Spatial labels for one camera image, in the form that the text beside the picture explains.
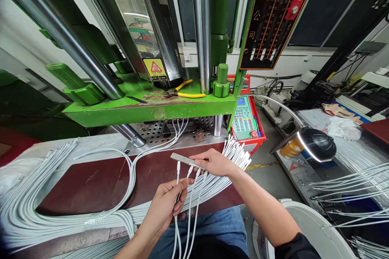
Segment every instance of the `person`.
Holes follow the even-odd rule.
[[[277,259],[317,259],[314,247],[283,205],[260,187],[246,172],[215,149],[190,156],[198,166],[216,176],[227,176],[275,248]],[[175,239],[173,216],[177,216],[193,184],[190,178],[161,184],[134,237],[114,259],[171,258]],[[186,246],[188,221],[178,222],[182,254]],[[175,258],[178,258],[178,243]],[[190,258],[249,258],[247,235],[239,207],[199,216]]]

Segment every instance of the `lamp head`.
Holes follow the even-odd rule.
[[[304,127],[297,132],[297,136],[303,147],[318,162],[331,161],[336,154],[333,138],[322,131]]]

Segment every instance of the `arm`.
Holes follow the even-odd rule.
[[[217,176],[227,176],[274,247],[288,243],[301,230],[283,205],[246,172],[215,149],[189,157]]]
[[[173,216],[181,212],[188,194],[187,187],[193,183],[193,179],[184,178],[178,184],[176,180],[161,184],[138,231],[114,259],[148,258]],[[175,202],[181,191],[180,200]]]

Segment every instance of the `warning label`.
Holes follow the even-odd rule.
[[[167,80],[165,68],[163,67],[161,59],[143,59],[147,71],[153,81]]]

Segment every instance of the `pliers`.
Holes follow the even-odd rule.
[[[182,87],[184,87],[186,84],[191,83],[192,81],[193,81],[192,79],[187,80],[184,83],[182,83],[180,86],[178,86],[176,89],[174,89],[173,91],[162,92],[162,94],[167,95],[167,96],[165,96],[166,98],[173,97],[173,96],[181,96],[181,97],[187,97],[187,98],[205,97],[205,94],[187,94],[187,93],[179,93],[178,92]]]

